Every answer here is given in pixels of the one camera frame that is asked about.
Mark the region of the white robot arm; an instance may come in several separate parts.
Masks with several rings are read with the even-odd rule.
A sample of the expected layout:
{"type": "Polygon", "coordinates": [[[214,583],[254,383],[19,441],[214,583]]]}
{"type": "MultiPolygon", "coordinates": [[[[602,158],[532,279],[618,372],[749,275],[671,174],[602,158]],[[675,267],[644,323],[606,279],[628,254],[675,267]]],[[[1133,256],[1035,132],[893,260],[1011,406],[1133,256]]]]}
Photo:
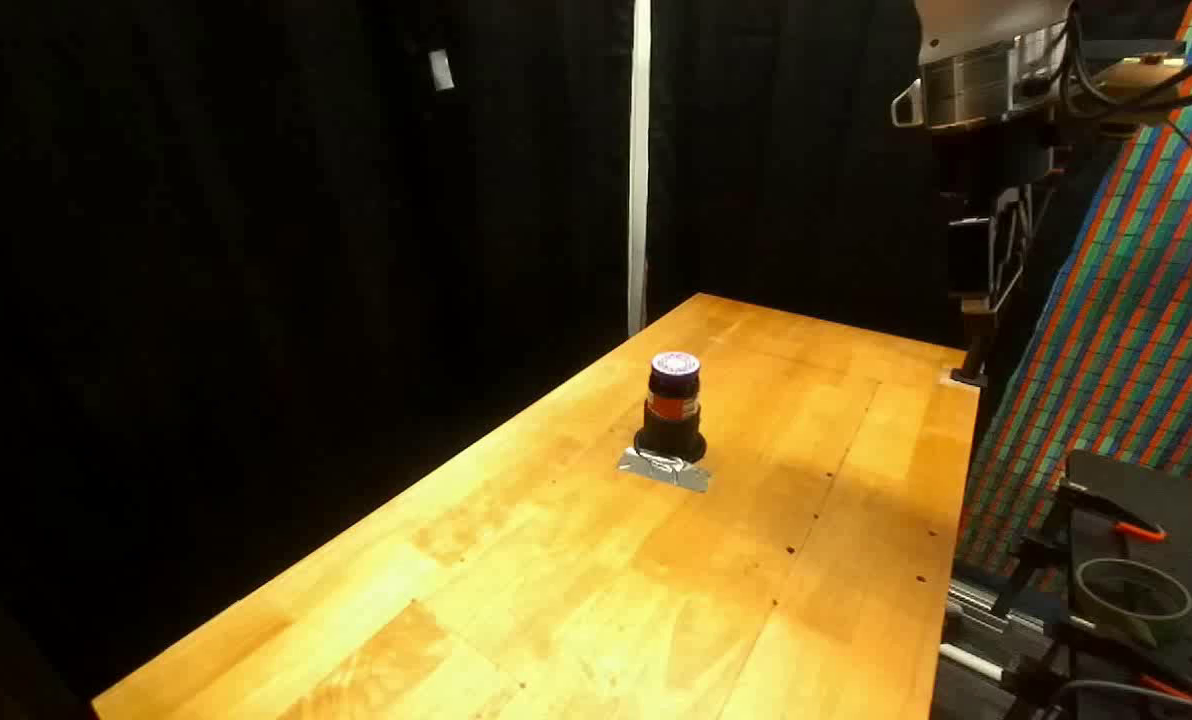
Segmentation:
{"type": "Polygon", "coordinates": [[[1040,115],[1133,115],[1179,96],[1177,47],[1097,47],[1081,0],[913,0],[916,80],[896,130],[974,132],[1040,115]]]}

